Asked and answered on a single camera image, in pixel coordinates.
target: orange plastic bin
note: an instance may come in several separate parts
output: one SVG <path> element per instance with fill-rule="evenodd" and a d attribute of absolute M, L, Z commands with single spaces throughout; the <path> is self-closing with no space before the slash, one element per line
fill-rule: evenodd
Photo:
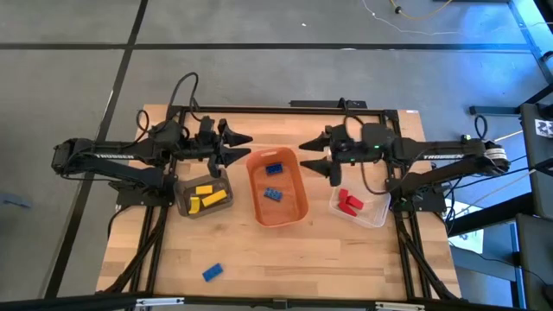
<path fill-rule="evenodd" d="M 281 163 L 283 172 L 267 175 L 268 165 Z M 246 161 L 250 175 L 251 195 L 256 220 L 266 227 L 293 224 L 308 214 L 308 199 L 296 155 L 289 148 L 261 150 L 250 154 Z M 268 187 L 283 193 L 280 201 L 264 196 Z"/>

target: clear plastic container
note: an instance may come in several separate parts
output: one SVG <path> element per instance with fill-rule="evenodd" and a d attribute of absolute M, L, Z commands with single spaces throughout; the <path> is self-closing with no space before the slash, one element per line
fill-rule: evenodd
<path fill-rule="evenodd" d="M 348 194 L 353 195 L 361 202 L 363 202 L 363 208 L 358 210 L 355 207 L 352 209 L 357 213 L 357 217 L 353 217 L 340 210 L 338 204 L 338 193 L 340 189 L 346 189 Z M 390 194 L 374 195 L 368 192 L 361 179 L 356 181 L 342 181 L 338 187 L 334 188 L 330 201 L 328 202 L 328 210 L 330 213 L 341 217 L 346 220 L 350 220 L 357 225 L 364 226 L 365 228 L 379 228 L 384 225 L 386 221 L 386 215 L 388 214 L 388 206 L 390 205 Z"/>

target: wire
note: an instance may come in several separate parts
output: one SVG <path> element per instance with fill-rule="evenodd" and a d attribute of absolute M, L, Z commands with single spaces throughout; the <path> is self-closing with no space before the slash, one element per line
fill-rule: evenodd
<path fill-rule="evenodd" d="M 78 178 L 78 177 L 68 177 L 67 175 L 60 175 L 61 178 L 66 179 L 68 181 L 116 181 L 109 178 Z"/>
<path fill-rule="evenodd" d="M 480 132 L 480 128 L 478 127 L 478 120 L 482 120 L 482 123 L 484 124 L 484 131 Z M 478 138 L 480 140 L 486 140 L 486 134 L 487 134 L 487 119 L 486 117 L 482 115 L 478 115 L 474 118 L 474 129 L 476 130 L 476 135 L 478 135 Z"/>
<path fill-rule="evenodd" d="M 497 142 L 500 142 L 500 141 L 502 141 L 502 140 L 504 140 L 504 139 L 506 139 L 506 138 L 513 137 L 513 136 L 516 136 L 516 135 L 521 134 L 521 133 L 522 133 L 522 131 L 521 131 L 521 130 L 518 130 L 518 131 L 516 131 L 516 132 L 514 132 L 514 133 L 511 133 L 511 134 L 509 134 L 509 135 L 505 135 L 505 136 L 502 136 L 502 137 L 498 137 L 498 138 L 494 139 L 493 142 L 494 142 L 494 143 L 497 143 Z"/>
<path fill-rule="evenodd" d="M 120 214 L 122 213 L 123 211 L 126 211 L 128 208 L 128 206 L 121 206 L 121 208 L 119 208 L 118 211 L 116 211 L 110 218 L 110 222 L 108 223 L 107 225 L 107 238 L 108 240 L 110 239 L 110 236 L 111 236 L 111 225 L 113 225 L 113 220 Z"/>
<path fill-rule="evenodd" d="M 144 114 L 144 116 L 146 117 L 146 126 L 145 127 L 142 127 L 142 125 L 140 124 L 140 115 L 141 114 Z M 129 147 L 132 147 L 132 146 L 136 145 L 138 142 L 140 142 L 142 137 L 144 137 L 144 135 L 146 135 L 146 133 L 148 133 L 148 128 L 149 128 L 149 115 L 148 115 L 148 112 L 145 111 L 145 110 L 142 110 L 142 109 L 139 110 L 137 112 L 137 115 L 135 116 L 135 122 L 137 123 L 138 129 L 142 130 L 142 133 L 140 133 L 140 135 L 137 137 L 137 139 L 134 140 L 134 142 L 127 143 L 126 145 L 121 146 L 121 147 L 118 147 L 118 146 L 102 146 L 102 145 L 94 146 L 94 147 L 113 148 L 113 149 L 126 149 L 126 148 L 129 148 Z"/>
<path fill-rule="evenodd" d="M 391 22 L 388 22 L 386 21 L 384 18 L 380 18 L 376 15 L 376 13 L 374 13 L 371 9 L 369 9 L 369 7 L 366 5 L 366 2 L 365 0 L 361 0 L 361 2 L 365 5 L 365 9 L 371 13 L 371 16 L 372 18 L 374 18 L 375 20 L 377 21 L 380 21 L 380 22 L 383 22 L 383 23 L 386 23 L 388 24 L 390 27 L 393 27 L 395 30 L 399 31 L 400 33 L 403 33 L 403 34 L 415 34 L 415 35 L 428 35 L 428 36 L 434 36 L 434 35 L 462 35 L 464 37 L 467 37 L 467 38 L 479 38 L 483 35 L 486 35 L 486 34 L 492 34 L 496 31 L 499 31 L 501 29 L 518 29 L 518 30 L 524 30 L 524 29 L 531 29 L 531 28 L 534 28 L 536 27 L 537 25 L 551 25 L 553 24 L 553 22 L 535 22 L 533 23 L 532 25 L 529 25 L 527 27 L 513 27 L 513 26 L 499 26 L 497 27 L 496 29 L 493 29 L 491 31 L 488 31 L 488 32 L 485 32 L 485 33 L 482 33 L 480 35 L 468 35 L 468 34 L 465 34 L 464 32 L 462 31 L 441 31 L 441 32 L 433 32 L 433 33 L 427 33 L 427 32 L 424 32 L 424 31 L 419 31 L 419 30 L 406 30 L 406 29 L 401 29 L 399 28 L 398 26 L 392 24 Z"/>
<path fill-rule="evenodd" d="M 479 182 L 483 182 L 483 181 L 489 181 L 489 180 L 492 180 L 492 179 L 495 179 L 495 178 L 499 178 L 499 177 L 503 177 L 503 176 L 507 176 L 507 175 L 511 175 L 511 174 L 515 174 L 515 173 L 518 173 L 518 172 L 521 172 L 521 171 L 524 171 L 524 170 L 527 170 L 528 168 L 520 168 L 520 169 L 515 169 L 511 172 L 508 172 L 508 173 L 505 173 L 505 174 L 502 174 L 502 175 L 499 175 L 499 176 L 492 176 L 492 177 L 488 177 L 488 178 L 484 178 L 482 180 L 479 180 L 479 181 L 473 181 L 473 182 L 470 182 L 466 185 L 461 185 L 461 186 L 458 186 L 456 187 L 455 189 L 461 189 L 461 188 L 464 188 L 464 187 L 468 187 L 468 186 L 472 186 L 474 184 L 477 184 Z"/>
<path fill-rule="evenodd" d="M 511 163 L 516 162 L 516 161 L 521 160 L 521 159 L 524 159 L 525 157 L 526 157 L 526 155 L 522 155 L 522 156 L 512 160 Z"/>
<path fill-rule="evenodd" d="M 401 14 L 402 16 L 407 17 L 407 18 L 409 18 L 409 19 L 411 19 L 411 20 L 414 20 L 414 21 L 421 21 L 421 20 L 423 20 L 423 19 L 427 19 L 427 18 L 429 18 L 429 17 L 432 17 L 434 14 L 438 13 L 439 11 L 441 11 L 441 10 L 443 10 L 445 7 L 447 7 L 448 4 L 450 4 L 452 1 L 453 1 L 453 0 L 448 0 L 446 3 L 443 4 L 442 7 L 440 7 L 440 8 L 437 9 L 437 10 L 434 10 L 434 11 L 428 13 L 428 14 L 425 15 L 425 16 L 410 16 L 410 15 L 408 15 L 407 13 L 404 13 L 403 10 L 401 10 L 401 7 L 398 6 L 398 5 L 394 2 L 394 0 L 390 0 L 391 4 L 394 6 L 394 8 L 396 8 L 397 13 L 399 13 L 399 14 Z"/>
<path fill-rule="evenodd" d="M 167 107 L 167 113 L 165 115 L 166 119 L 169 119 L 169 108 L 175 102 L 175 97 L 176 97 L 176 94 L 179 91 L 179 88 L 181 87 L 181 83 L 184 82 L 184 80 L 186 80 L 188 77 L 191 77 L 191 76 L 194 76 L 196 78 L 196 81 L 194 82 L 194 87 L 192 88 L 192 91 L 190 92 L 190 101 L 189 101 L 188 104 L 190 106 L 190 114 L 192 115 L 192 117 L 196 121 L 198 121 L 198 122 L 200 121 L 200 119 L 194 115 L 194 109 L 196 110 L 196 112 L 200 111 L 200 106 L 198 105 L 198 101 L 196 101 L 196 98 L 194 97 L 194 95 L 196 93 L 196 88 L 198 88 L 198 82 L 200 82 L 200 78 L 198 77 L 198 74 L 195 73 L 195 72 L 185 74 L 176 83 L 175 89 L 173 89 L 173 93 L 171 94 L 171 99 L 169 100 L 169 105 Z"/>
<path fill-rule="evenodd" d="M 526 173 L 526 174 L 524 174 L 524 175 L 518 177 L 516 180 L 511 181 L 511 182 L 509 182 L 508 184 L 506 184 L 506 185 L 504 185 L 504 186 L 502 186 L 502 187 L 499 187 L 499 188 L 493 190 L 491 193 L 486 194 L 486 195 L 484 195 L 483 197 L 477 199 L 473 204 L 471 204 L 471 205 L 469 205 L 469 206 L 463 208 L 462 210 L 460 210 L 459 213 L 465 212 L 466 210 L 468 210 L 468 209 L 469 209 L 470 207 L 472 207 L 472 206 L 477 207 L 477 206 L 475 206 L 475 205 L 476 205 L 478 202 L 482 201 L 483 199 L 487 198 L 488 196 L 490 196 L 490 195 L 492 195 L 492 194 L 497 193 L 498 191 L 501 191 L 501 190 L 505 189 L 506 187 L 509 187 L 510 185 L 514 184 L 514 183 L 517 182 L 517 181 L 522 180 L 523 178 L 525 178 L 526 176 L 529 176 L 529 175 L 533 174 L 534 172 L 536 172 L 536 170 L 535 170 L 535 169 L 532 169 L 532 170 L 530 170 L 528 173 Z"/>
<path fill-rule="evenodd" d="M 446 219 L 445 219 L 445 223 L 447 223 L 450 219 L 451 219 L 451 226 L 448 229 L 448 235 L 449 233 L 453 230 L 453 224 L 454 224 L 454 221 L 455 221 L 455 217 L 457 217 L 457 212 L 455 211 L 455 208 L 454 208 L 454 205 L 455 205 L 455 187 L 457 187 L 457 185 L 459 185 L 459 183 L 461 182 L 463 178 L 459 178 L 457 180 L 457 182 L 451 187 L 451 189 L 449 190 L 449 192 L 445 195 L 445 197 L 447 198 L 449 196 L 449 194 L 451 194 L 451 207 L 449 209 L 449 213 L 447 214 L 446 216 Z"/>
<path fill-rule="evenodd" d="M 455 246 L 455 244 L 451 243 L 450 241 L 448 241 L 448 242 L 449 242 L 453 247 L 459 248 L 459 247 Z M 522 271 L 528 272 L 528 273 L 532 274 L 533 276 L 537 277 L 537 278 L 543 283 L 543 285 L 549 285 L 549 284 L 546 283 L 546 282 L 543 280 L 543 278 L 542 278 L 541 276 L 539 276 L 537 273 L 534 273 L 534 272 L 532 272 L 532 271 L 530 271 L 530 270 L 527 270 L 527 269 L 525 269 L 525 268 L 523 268 L 523 267 L 521 267 L 521 266 L 515 266 L 515 265 L 512 264 L 512 263 L 508 263 L 508 262 L 506 262 L 506 261 L 499 260 L 499 259 L 486 258 L 486 257 L 482 256 L 481 254 L 477 253 L 476 251 L 471 251 L 471 250 L 465 250 L 465 251 L 473 252 L 474 254 L 478 255 L 480 258 L 482 258 L 482 259 L 484 259 L 484 260 L 487 260 L 487 261 L 494 261 L 494 262 L 498 262 L 498 263 L 504 263 L 504 264 L 506 264 L 506 265 L 512 266 L 513 268 L 520 268 Z"/>
<path fill-rule="evenodd" d="M 355 115 L 350 115 L 350 114 L 346 114 L 344 116 L 344 121 L 342 122 L 344 125 L 347 124 L 347 119 L 348 118 L 352 118 L 354 120 L 356 120 L 357 122 L 359 122 L 359 124 L 361 124 L 361 126 L 363 126 L 363 121 L 355 116 Z M 427 149 L 421 151 L 416 157 L 415 159 L 413 160 L 416 161 L 424 152 L 428 151 Z M 370 192 L 371 194 L 374 194 L 374 195 L 384 195 L 384 194 L 389 194 L 390 192 L 396 190 L 399 186 L 401 186 L 401 184 L 404 182 L 405 178 L 407 177 L 407 173 L 409 173 L 409 169 L 410 169 L 410 165 L 409 165 L 409 168 L 407 170 L 407 172 L 405 172 L 405 174 L 402 176 L 401 180 L 399 181 L 399 183 L 393 187 L 392 189 L 390 190 L 382 190 L 382 191 L 377 191 L 377 190 L 372 190 L 371 187 L 369 186 L 369 184 L 366 182 L 366 176 L 365 176 L 365 165 L 363 162 L 360 163 L 360 167 L 361 167 L 361 176 L 363 177 L 363 184 L 365 185 L 365 188 L 368 192 Z"/>

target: blue lego brick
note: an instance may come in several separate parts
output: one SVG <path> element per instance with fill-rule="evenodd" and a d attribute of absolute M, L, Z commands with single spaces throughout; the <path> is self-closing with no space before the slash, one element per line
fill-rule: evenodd
<path fill-rule="evenodd" d="M 213 267 L 206 270 L 206 272 L 202 273 L 202 275 L 204 276 L 204 280 L 209 282 L 221 273 L 223 273 L 223 267 L 221 267 L 220 263 L 217 263 Z"/>
<path fill-rule="evenodd" d="M 283 198 L 283 193 L 275 189 L 267 188 L 265 189 L 264 196 L 280 202 L 280 200 Z"/>
<path fill-rule="evenodd" d="M 271 165 L 267 165 L 265 167 L 265 171 L 267 172 L 267 175 L 273 175 L 283 172 L 283 165 L 281 163 L 275 163 Z"/>

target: small plastic tray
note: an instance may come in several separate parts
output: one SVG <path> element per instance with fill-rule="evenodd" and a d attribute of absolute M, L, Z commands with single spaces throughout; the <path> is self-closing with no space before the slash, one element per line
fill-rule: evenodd
<path fill-rule="evenodd" d="M 276 163 L 283 165 L 283 172 L 267 175 L 265 168 Z M 250 176 L 253 206 L 259 224 L 265 227 L 289 225 L 308 214 L 308 199 L 292 149 L 274 148 L 254 152 L 245 165 Z M 275 201 L 265 197 L 265 189 L 268 187 L 282 192 L 283 198 Z"/>
<path fill-rule="evenodd" d="M 194 178 L 190 181 L 177 182 L 177 184 L 175 185 L 175 197 L 177 206 L 179 208 L 179 214 L 181 216 L 195 219 L 200 216 L 217 212 L 223 208 L 232 206 L 232 203 L 234 202 L 234 194 L 232 193 L 231 183 L 229 182 L 228 175 L 223 168 L 220 170 L 220 172 L 221 176 L 219 178 L 213 178 L 210 175 L 204 175 L 198 178 Z M 205 207 L 204 204 L 200 201 L 200 211 L 196 214 L 190 214 L 190 197 L 198 196 L 195 195 L 196 187 L 207 185 L 213 186 L 214 193 L 218 192 L 219 190 L 225 190 L 226 198 L 208 207 Z M 200 195 L 200 197 L 203 199 L 208 195 L 209 194 Z"/>
<path fill-rule="evenodd" d="M 347 195 L 353 195 L 361 202 L 363 202 L 363 209 L 358 210 L 355 207 L 352 209 L 357 213 L 357 217 L 348 215 L 340 210 L 338 203 L 338 193 L 340 189 L 346 189 Z M 334 188 L 330 202 L 328 203 L 328 210 L 330 213 L 352 221 L 357 225 L 362 225 L 365 228 L 379 228 L 384 225 L 386 221 L 386 215 L 388 214 L 388 206 L 390 205 L 390 194 L 374 195 L 365 189 L 363 181 L 342 181 L 338 187 Z"/>

